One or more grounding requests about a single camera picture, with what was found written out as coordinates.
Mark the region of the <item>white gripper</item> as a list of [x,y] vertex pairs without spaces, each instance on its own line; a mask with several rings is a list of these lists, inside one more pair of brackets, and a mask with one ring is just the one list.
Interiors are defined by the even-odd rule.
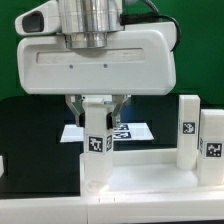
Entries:
[[165,95],[176,84],[171,22],[129,25],[107,37],[98,49],[68,49],[61,35],[29,37],[17,48],[19,79],[29,94],[66,95],[65,101],[84,126],[83,95],[113,95],[107,129],[120,125],[127,95]]

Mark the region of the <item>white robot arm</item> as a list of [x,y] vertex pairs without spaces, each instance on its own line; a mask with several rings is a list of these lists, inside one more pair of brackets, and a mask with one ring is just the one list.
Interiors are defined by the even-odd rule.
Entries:
[[157,12],[127,15],[123,0],[49,0],[18,16],[19,79],[29,94],[74,96],[67,104],[87,124],[85,96],[110,95],[115,127],[128,95],[165,95],[176,83],[174,22]]

